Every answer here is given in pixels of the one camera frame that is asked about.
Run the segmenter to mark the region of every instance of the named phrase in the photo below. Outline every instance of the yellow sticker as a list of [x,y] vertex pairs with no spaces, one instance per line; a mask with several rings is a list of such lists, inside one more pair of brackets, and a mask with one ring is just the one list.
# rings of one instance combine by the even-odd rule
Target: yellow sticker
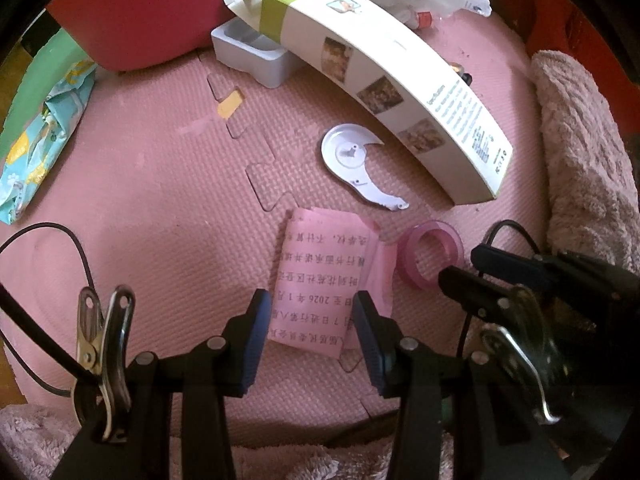
[[14,145],[9,151],[9,155],[6,156],[6,163],[11,165],[21,156],[29,151],[29,137],[27,132],[22,132],[22,135],[18,137],[18,140],[14,142]]
[[242,92],[235,89],[229,96],[218,104],[218,115],[225,121],[231,117],[244,101]]
[[78,76],[81,76],[84,72],[90,69],[94,65],[91,59],[85,59],[78,61],[71,67],[71,70],[66,74],[65,80],[70,85],[75,85],[78,82]]
[[44,167],[44,160],[43,160],[40,164],[37,165],[35,170],[31,171],[31,173],[27,177],[27,180],[25,180],[24,183],[25,184],[34,183],[39,186],[40,184],[42,184],[42,181],[47,176],[47,173],[49,173],[49,170],[47,170],[47,168]]

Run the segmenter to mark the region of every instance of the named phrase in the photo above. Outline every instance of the bolt head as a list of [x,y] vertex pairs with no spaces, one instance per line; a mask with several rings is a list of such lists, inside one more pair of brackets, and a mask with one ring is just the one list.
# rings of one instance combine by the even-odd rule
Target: bolt head
[[475,362],[477,365],[485,365],[489,362],[489,356],[487,355],[486,352],[476,350],[471,354],[471,360]]
[[412,352],[418,348],[418,342],[413,337],[403,337],[400,340],[400,348]]
[[141,366],[147,366],[154,360],[154,355],[151,352],[141,352],[136,356],[136,362]]
[[222,336],[213,336],[207,341],[207,346],[211,350],[222,350],[226,346],[226,339]]

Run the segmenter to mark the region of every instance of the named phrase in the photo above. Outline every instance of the white plastic tray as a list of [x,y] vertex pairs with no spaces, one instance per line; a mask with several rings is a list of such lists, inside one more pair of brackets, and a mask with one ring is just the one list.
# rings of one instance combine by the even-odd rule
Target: white plastic tray
[[305,62],[289,50],[234,18],[211,31],[218,60],[248,72],[267,88],[277,88]]

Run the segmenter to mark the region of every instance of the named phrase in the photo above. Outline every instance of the pink paper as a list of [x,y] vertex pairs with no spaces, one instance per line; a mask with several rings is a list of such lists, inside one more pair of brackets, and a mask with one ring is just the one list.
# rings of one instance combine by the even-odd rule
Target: pink paper
[[282,245],[269,339],[336,359],[343,348],[359,348],[353,295],[371,289],[380,313],[390,316],[395,261],[396,247],[380,243],[369,219],[296,209]]

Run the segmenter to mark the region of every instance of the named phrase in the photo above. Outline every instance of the white cardboard box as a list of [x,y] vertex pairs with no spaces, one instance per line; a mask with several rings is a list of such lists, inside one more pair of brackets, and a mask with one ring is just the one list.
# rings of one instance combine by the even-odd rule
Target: white cardboard box
[[449,64],[393,16],[369,0],[225,3],[357,99],[455,204],[496,198],[509,141]]

